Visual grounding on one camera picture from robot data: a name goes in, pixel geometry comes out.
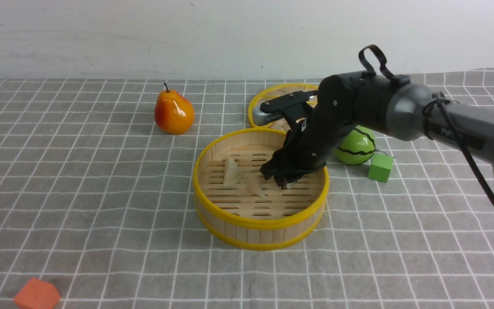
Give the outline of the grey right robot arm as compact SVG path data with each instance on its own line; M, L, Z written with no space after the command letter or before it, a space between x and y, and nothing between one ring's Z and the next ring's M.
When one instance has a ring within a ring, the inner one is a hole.
M425 136L467 149L494 172L494 109L452 102L425 85L394 85L364 72L328 76L318 86L317 100L261 167L266 180L273 178L283 187L321 170L357 125L402 141Z

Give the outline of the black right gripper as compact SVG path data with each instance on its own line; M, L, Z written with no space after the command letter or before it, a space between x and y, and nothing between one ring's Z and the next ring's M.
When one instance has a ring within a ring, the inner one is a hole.
M322 170L329 155L355 128L353 108L341 103L296 104L280 111L290 131L283 146L259 169L264 180L283 188Z

